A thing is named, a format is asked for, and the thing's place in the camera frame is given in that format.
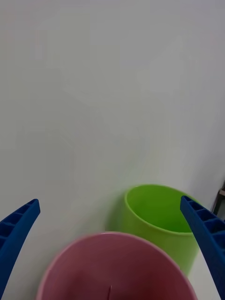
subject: dark object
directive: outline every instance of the dark object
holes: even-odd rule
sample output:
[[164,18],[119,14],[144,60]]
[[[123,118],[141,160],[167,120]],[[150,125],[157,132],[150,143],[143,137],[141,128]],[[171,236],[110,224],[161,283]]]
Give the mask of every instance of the dark object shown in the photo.
[[225,200],[225,181],[222,188],[218,191],[217,197],[213,203],[212,212],[218,215],[222,202]]
[[215,214],[182,196],[180,210],[187,220],[222,300],[225,299],[225,222]]
[[0,299],[22,245],[39,213],[39,201],[34,199],[0,222]]

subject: green bucket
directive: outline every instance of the green bucket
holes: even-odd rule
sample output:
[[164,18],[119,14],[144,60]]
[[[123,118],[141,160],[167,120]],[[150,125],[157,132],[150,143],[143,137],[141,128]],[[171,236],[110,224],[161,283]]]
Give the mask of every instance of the green bucket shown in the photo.
[[125,195],[121,231],[159,246],[188,275],[198,245],[180,211],[180,198],[183,195],[187,194],[161,185],[132,188]]

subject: white wall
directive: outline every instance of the white wall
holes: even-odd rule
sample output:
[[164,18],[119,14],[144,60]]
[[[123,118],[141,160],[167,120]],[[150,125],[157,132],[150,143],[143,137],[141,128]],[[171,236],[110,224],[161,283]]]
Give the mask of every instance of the white wall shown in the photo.
[[0,2],[0,218],[41,204],[4,300],[33,299],[55,253],[102,230],[133,184],[210,207],[225,174],[224,13],[221,0]]

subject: pink plastic cup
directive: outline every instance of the pink plastic cup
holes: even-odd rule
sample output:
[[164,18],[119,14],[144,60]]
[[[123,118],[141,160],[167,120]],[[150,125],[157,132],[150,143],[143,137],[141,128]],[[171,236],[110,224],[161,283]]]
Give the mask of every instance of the pink plastic cup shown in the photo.
[[106,232],[76,240],[51,263],[36,300],[197,300],[188,279],[161,249]]

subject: plastic container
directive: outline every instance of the plastic container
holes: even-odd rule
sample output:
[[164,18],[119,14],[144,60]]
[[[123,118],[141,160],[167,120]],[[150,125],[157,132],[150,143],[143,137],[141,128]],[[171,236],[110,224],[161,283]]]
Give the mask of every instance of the plastic container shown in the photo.
[[160,185],[132,188],[125,195],[121,231],[159,246],[188,275],[199,247],[180,211],[183,195],[186,194]]
[[197,300],[188,279],[161,249],[107,232],[70,244],[47,269],[36,300]]

